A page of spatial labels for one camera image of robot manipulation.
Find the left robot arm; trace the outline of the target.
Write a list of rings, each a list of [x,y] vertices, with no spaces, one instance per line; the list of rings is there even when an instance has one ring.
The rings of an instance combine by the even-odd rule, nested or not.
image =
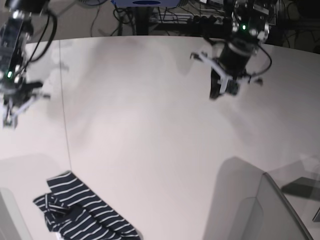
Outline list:
[[[211,68],[209,98],[216,100],[227,94],[236,96],[242,83],[263,85],[261,75],[272,66],[273,61],[262,44],[270,33],[269,17],[272,6],[270,0],[226,0],[224,12],[230,20],[230,34],[224,40],[204,40],[212,47],[222,45],[220,55],[208,57],[205,52],[193,52],[191,58]],[[261,50],[266,54],[269,64],[258,72],[249,73],[246,69],[252,56]]]

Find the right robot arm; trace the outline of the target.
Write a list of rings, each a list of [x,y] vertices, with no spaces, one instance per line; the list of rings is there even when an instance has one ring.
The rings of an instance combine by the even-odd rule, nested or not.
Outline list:
[[[41,80],[29,81],[27,69],[40,60],[51,46],[58,28],[58,18],[47,0],[7,0],[4,7],[10,15],[0,28],[0,125],[15,129],[18,117],[39,99],[49,99],[41,92]],[[45,15],[52,22],[48,42],[39,56],[26,52],[34,35],[33,16]]]

